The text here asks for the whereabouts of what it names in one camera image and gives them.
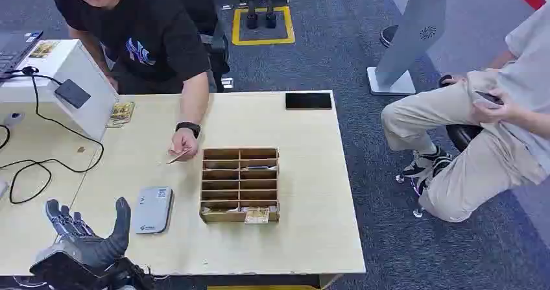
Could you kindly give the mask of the seated person's hand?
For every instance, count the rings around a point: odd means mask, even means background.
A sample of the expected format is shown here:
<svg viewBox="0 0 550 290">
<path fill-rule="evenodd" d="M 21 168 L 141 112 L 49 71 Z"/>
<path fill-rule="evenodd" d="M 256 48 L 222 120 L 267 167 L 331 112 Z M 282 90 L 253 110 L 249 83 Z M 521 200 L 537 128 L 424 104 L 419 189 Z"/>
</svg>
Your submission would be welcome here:
<svg viewBox="0 0 550 290">
<path fill-rule="evenodd" d="M 504 90 L 494 88 L 488 93 L 501 99 L 503 104 L 491 105 L 488 100 L 475 97 L 472 102 L 472 114 L 479 123 L 513 122 L 522 114 L 523 108 L 517 105 Z"/>
</svg>

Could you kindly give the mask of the person's left hand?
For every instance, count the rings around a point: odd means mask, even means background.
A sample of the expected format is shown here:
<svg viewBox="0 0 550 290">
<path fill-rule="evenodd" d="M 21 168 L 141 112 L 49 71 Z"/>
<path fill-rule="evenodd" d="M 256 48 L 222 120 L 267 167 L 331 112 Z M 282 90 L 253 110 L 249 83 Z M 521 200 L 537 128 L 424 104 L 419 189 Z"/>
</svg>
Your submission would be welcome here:
<svg viewBox="0 0 550 290">
<path fill-rule="evenodd" d="M 198 139 L 191 129 L 181 128 L 172 137 L 172 146 L 169 149 L 171 162 L 188 161 L 195 157 L 198 152 Z"/>
</svg>

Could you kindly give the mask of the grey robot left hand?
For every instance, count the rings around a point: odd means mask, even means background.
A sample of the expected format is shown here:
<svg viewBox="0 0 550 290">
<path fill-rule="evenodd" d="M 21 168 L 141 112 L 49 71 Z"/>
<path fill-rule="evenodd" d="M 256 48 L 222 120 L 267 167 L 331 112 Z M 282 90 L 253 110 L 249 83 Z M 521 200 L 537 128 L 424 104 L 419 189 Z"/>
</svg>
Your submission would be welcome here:
<svg viewBox="0 0 550 290">
<path fill-rule="evenodd" d="M 70 214 L 69 208 L 59 205 L 55 199 L 45 204 L 46 216 L 56 230 L 58 237 L 37 258 L 44 259 L 57 251 L 63 251 L 83 265 L 95 269 L 106 269 L 122 258 L 129 244 L 131 209 L 125 198 L 115 203 L 116 220 L 112 233 L 103 238 L 98 236 L 84 221 L 81 213 Z"/>
</svg>

